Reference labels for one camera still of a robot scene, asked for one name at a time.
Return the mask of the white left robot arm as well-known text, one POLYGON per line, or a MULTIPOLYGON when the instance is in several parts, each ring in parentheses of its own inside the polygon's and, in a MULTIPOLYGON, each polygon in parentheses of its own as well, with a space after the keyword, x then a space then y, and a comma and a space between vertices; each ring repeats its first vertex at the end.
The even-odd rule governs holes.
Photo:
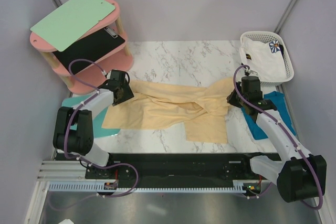
POLYGON ((90 97, 57 112, 53 146, 64 152, 66 158, 78 158, 97 167, 103 178, 111 178, 115 165, 108 161, 109 153, 94 143, 93 121, 109 106, 116 106, 134 97, 129 74, 112 70, 110 78, 98 86, 90 97))

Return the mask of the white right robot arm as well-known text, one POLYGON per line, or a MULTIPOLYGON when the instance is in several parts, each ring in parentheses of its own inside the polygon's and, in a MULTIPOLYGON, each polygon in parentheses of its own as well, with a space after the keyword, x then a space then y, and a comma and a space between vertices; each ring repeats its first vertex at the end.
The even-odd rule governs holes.
POLYGON ((227 102, 244 109, 247 116, 264 131, 280 157, 280 161, 276 162, 265 154, 255 154, 241 164, 241 174, 248 179, 257 174, 266 178, 277 186, 285 202, 314 197, 322 200, 326 188, 326 160, 321 155, 313 155, 288 129, 275 104, 264 99, 259 78, 242 77, 234 84, 227 102))

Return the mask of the green clipboard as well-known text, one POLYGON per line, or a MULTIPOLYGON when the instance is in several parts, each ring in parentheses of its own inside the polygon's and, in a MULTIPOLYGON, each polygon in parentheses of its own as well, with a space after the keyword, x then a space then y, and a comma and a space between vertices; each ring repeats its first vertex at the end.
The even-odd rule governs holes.
POLYGON ((30 28, 33 46, 45 41, 64 51, 115 9, 105 0, 68 0, 30 28))

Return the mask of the black clipboard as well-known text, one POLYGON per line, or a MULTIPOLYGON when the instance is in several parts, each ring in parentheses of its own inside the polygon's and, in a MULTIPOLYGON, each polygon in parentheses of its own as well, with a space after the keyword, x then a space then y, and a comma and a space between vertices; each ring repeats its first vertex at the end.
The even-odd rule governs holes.
POLYGON ((105 27, 81 40, 77 40, 64 51, 54 51, 53 54, 68 70, 70 63, 74 60, 86 59, 97 62, 123 43, 125 43, 124 38, 111 28, 105 27))

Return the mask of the yellow t shirt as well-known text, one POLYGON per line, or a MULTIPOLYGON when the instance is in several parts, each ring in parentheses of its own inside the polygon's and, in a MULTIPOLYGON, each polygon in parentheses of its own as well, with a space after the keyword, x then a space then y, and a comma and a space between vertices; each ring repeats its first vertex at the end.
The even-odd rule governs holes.
POLYGON ((109 106, 104 129, 162 130, 183 123, 187 141, 226 144, 227 97, 233 79, 209 87, 180 86, 133 80, 134 98, 109 106))

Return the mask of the white t shirt with flower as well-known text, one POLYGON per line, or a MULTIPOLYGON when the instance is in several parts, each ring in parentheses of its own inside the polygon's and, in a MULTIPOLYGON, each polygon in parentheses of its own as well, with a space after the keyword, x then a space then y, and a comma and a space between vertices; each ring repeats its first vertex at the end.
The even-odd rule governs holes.
POLYGON ((241 62, 250 66, 263 82, 276 82, 287 77, 285 62, 278 39, 268 43, 244 36, 239 49, 241 62))

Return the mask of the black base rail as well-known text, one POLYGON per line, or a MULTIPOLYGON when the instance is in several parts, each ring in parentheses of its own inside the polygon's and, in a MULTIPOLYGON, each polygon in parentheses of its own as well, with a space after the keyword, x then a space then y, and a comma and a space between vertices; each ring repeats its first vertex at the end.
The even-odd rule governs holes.
POLYGON ((86 179, 117 179, 127 186, 138 183, 177 185, 226 185, 233 180, 256 180, 260 176, 250 168, 256 153, 178 153, 110 155, 108 165, 123 163, 112 169, 88 168, 86 179))

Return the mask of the white plastic basket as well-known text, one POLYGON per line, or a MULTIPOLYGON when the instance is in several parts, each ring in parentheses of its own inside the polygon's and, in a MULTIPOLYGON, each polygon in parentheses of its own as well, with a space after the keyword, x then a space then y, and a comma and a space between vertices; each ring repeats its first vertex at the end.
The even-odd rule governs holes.
POLYGON ((283 39, 270 31, 247 31, 240 36, 241 62, 250 66, 265 87, 279 86, 294 77, 283 39))

